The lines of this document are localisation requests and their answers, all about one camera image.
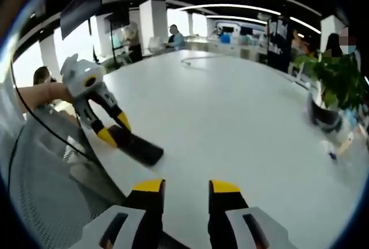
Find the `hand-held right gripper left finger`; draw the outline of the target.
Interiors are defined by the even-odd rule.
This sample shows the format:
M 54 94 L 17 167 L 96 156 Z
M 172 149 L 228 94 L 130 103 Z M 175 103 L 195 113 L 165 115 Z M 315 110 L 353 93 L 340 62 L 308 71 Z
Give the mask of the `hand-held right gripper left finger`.
M 114 205 L 83 227 L 71 248 L 157 248 L 163 231 L 164 179 L 135 185 Z

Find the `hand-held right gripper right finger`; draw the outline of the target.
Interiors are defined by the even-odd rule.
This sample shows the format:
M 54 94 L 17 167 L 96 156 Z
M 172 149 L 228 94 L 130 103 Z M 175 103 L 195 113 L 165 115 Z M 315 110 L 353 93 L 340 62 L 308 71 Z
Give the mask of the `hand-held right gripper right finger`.
M 258 207 L 249 207 L 232 183 L 209 181 L 208 234 L 212 248 L 295 248 L 288 231 Z

